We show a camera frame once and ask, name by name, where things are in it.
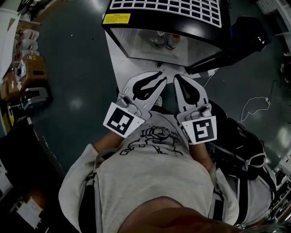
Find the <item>white grid panel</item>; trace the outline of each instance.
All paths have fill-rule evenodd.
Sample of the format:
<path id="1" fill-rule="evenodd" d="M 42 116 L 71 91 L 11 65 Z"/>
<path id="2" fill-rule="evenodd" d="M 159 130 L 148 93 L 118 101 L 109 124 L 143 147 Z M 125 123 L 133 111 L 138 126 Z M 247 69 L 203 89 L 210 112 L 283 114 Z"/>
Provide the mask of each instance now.
<path id="1" fill-rule="evenodd" d="M 165 11 L 188 16 L 221 28 L 218 0 L 113 0 L 110 10 L 116 9 Z"/>

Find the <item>white cable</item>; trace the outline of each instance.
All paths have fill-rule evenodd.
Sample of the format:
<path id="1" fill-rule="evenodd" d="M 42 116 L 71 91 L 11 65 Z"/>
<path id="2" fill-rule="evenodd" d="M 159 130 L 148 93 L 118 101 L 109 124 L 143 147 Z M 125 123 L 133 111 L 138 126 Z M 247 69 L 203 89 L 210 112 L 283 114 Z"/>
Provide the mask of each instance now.
<path id="1" fill-rule="evenodd" d="M 244 113 L 244 109 L 245 109 L 246 105 L 248 104 L 248 102 L 251 101 L 251 100 L 254 100 L 254 99 L 261 99 L 261 98 L 264 98 L 266 101 L 268 101 L 266 97 L 254 97 L 254 98 L 249 99 L 249 100 L 246 102 L 246 104 L 244 105 L 244 107 L 243 107 L 243 109 L 242 109 L 242 111 L 241 111 L 241 120 L 240 120 L 238 123 L 242 123 L 243 121 L 245 121 L 245 120 L 247 119 L 247 117 L 249 116 L 249 114 L 254 115 L 254 114 L 257 113 L 258 111 L 266 111 L 266 110 L 269 109 L 269 107 L 270 107 L 270 105 L 271 105 L 271 102 L 268 104 L 268 107 L 267 107 L 267 108 L 264 108 L 264 109 L 258 109 L 257 111 L 255 111 L 255 112 L 253 112 L 253 113 L 251 113 L 251 112 L 248 111 L 246 117 L 245 117 L 244 119 L 242 119 L 242 115 L 243 115 L 243 113 Z"/>
<path id="2" fill-rule="evenodd" d="M 214 75 L 212 75 L 211 77 L 209 77 L 209 79 L 207 80 L 206 84 L 209 82 L 209 80 L 210 80 L 213 76 L 214 76 Z"/>

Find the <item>yellow warning label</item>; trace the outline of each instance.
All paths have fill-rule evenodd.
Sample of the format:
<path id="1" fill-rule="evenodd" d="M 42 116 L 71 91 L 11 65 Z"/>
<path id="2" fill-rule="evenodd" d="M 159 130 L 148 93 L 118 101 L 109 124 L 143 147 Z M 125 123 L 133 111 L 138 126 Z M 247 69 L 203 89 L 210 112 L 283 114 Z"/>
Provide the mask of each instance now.
<path id="1" fill-rule="evenodd" d="M 130 14 L 106 14 L 103 24 L 128 24 Z"/>

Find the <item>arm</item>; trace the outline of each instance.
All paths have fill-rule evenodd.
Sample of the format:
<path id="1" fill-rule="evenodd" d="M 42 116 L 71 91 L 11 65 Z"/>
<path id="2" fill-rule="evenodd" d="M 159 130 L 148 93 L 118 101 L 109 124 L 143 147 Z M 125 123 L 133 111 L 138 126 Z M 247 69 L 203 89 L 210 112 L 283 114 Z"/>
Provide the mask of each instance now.
<path id="1" fill-rule="evenodd" d="M 206 146 L 204 143 L 196 144 L 196 145 L 189 145 L 189 152 L 191 157 L 202 164 L 203 167 L 206 168 L 208 173 L 211 172 L 213 167 L 213 162 L 207 152 Z"/>
<path id="2" fill-rule="evenodd" d="M 93 144 L 95 150 L 100 153 L 104 149 L 117 148 L 122 143 L 124 138 L 110 131 L 100 141 Z"/>

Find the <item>graphic print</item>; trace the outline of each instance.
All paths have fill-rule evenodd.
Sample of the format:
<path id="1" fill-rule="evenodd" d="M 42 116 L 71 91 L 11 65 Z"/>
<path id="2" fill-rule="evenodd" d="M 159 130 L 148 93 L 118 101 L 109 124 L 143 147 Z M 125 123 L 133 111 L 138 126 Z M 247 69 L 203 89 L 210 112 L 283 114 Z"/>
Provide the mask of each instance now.
<path id="1" fill-rule="evenodd" d="M 183 155 L 180 151 L 176 150 L 175 143 L 181 142 L 178 133 L 170 131 L 166 127 L 149 126 L 148 129 L 141 130 L 141 135 L 138 140 L 131 142 L 128 147 L 120 152 L 121 155 L 127 155 L 136 147 L 154 147 L 158 154 L 168 154 L 170 152 Z M 169 149 L 162 145 L 171 144 L 172 148 Z"/>
<path id="2" fill-rule="evenodd" d="M 214 138 L 211 119 L 193 122 L 193 128 L 196 142 L 201 142 Z"/>
<path id="3" fill-rule="evenodd" d="M 133 118 L 134 117 L 128 113 L 122 111 L 119 108 L 116 108 L 109 121 L 107 122 L 107 126 L 124 135 Z"/>

